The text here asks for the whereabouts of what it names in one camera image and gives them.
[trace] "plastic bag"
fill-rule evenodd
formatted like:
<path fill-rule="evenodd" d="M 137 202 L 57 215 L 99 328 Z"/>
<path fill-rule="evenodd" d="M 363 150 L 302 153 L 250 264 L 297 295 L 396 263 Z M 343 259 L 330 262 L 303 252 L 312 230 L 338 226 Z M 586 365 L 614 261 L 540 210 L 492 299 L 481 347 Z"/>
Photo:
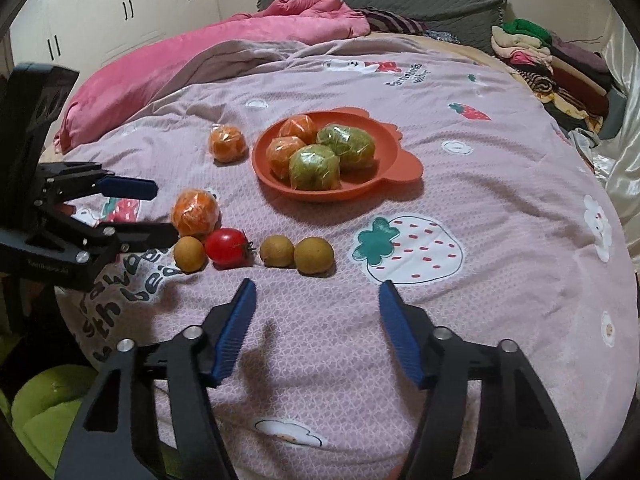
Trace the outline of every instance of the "plastic bag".
<path fill-rule="evenodd" d="M 246 153 L 242 132 L 235 126 L 217 126 L 209 136 L 209 153 L 225 164 L 240 160 Z"/>
<path fill-rule="evenodd" d="M 308 115 L 300 114 L 291 116 L 280 127 L 278 137 L 298 137 L 305 144 L 315 144 L 318 127 Z"/>
<path fill-rule="evenodd" d="M 289 161 L 293 189 L 326 191 L 340 188 L 340 158 L 326 146 L 312 144 L 297 150 Z"/>
<path fill-rule="evenodd" d="M 267 148 L 267 160 L 273 174 L 281 180 L 289 178 L 289 159 L 306 144 L 299 137 L 276 137 Z"/>
<path fill-rule="evenodd" d="M 219 217 L 218 202 L 203 189 L 180 193 L 171 211 L 171 222 L 180 236 L 205 237 L 215 229 Z"/>
<path fill-rule="evenodd" d="M 354 126 L 328 124 L 318 132 L 318 144 L 340 157 L 341 170 L 361 170 L 373 164 L 376 143 L 367 132 Z"/>

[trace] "orange plate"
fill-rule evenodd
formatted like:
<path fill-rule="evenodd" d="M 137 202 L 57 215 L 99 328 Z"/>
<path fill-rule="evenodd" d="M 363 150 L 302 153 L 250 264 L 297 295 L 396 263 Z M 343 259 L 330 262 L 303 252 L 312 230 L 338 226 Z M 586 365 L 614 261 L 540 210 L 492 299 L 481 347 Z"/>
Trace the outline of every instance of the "orange plate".
<path fill-rule="evenodd" d="M 341 172 L 340 189 L 329 191 L 300 191 L 291 189 L 272 173 L 266 152 L 270 142 L 278 135 L 284 119 L 268 128 L 254 144 L 251 164 L 260 181 L 271 189 L 302 202 L 338 202 L 350 200 L 375 188 L 382 182 L 407 184 L 422 178 L 422 163 L 415 155 L 400 147 L 402 134 L 393 124 L 379 123 L 361 108 L 336 108 L 322 112 L 309 112 L 318 128 L 331 123 L 355 126 L 365 130 L 376 141 L 375 165 L 368 170 Z"/>

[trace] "blue gripper pad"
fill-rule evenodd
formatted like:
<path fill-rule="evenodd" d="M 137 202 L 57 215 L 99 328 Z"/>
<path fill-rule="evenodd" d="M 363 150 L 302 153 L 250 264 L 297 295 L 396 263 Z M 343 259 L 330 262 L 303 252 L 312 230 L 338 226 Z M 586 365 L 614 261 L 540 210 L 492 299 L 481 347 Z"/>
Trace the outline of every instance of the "blue gripper pad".
<path fill-rule="evenodd" d="M 396 351 L 402 370 L 418 388 L 422 387 L 425 374 L 420 363 L 420 345 L 415 340 L 402 308 L 404 302 L 393 283 L 386 281 L 380 285 L 378 292 L 380 316 L 391 344 Z"/>
<path fill-rule="evenodd" d="M 153 180 L 126 176 L 106 176 L 95 184 L 95 188 L 104 196 L 114 198 L 153 200 L 158 195 L 158 184 Z"/>
<path fill-rule="evenodd" d="M 218 384 L 233 373 L 244 336 L 254 316 L 257 301 L 255 283 L 250 280 L 247 282 L 216 342 L 216 359 L 211 375 Z"/>

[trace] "brown fruit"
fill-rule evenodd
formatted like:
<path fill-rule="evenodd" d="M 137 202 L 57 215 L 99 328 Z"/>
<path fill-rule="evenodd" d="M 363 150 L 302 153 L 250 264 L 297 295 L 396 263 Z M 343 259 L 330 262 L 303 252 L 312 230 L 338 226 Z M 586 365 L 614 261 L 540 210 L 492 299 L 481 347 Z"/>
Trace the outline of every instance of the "brown fruit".
<path fill-rule="evenodd" d="M 293 243 L 286 236 L 267 236 L 260 246 L 260 259 L 267 267 L 289 267 L 293 264 Z"/>
<path fill-rule="evenodd" d="M 196 272 L 207 261 L 204 246 L 191 236 L 180 238 L 174 245 L 175 265 L 183 272 Z"/>
<path fill-rule="evenodd" d="M 311 236 L 296 245 L 293 259 L 303 274 L 322 274 L 334 266 L 334 248 L 324 238 Z"/>

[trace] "tomato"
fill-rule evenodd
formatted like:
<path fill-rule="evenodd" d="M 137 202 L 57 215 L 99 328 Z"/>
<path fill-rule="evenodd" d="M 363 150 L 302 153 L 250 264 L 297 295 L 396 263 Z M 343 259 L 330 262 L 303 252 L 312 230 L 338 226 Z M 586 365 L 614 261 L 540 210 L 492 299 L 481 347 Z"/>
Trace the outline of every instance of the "tomato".
<path fill-rule="evenodd" d="M 254 245 L 242 231 L 221 227 L 207 236 L 204 250 L 215 266 L 235 269 L 250 263 Z"/>

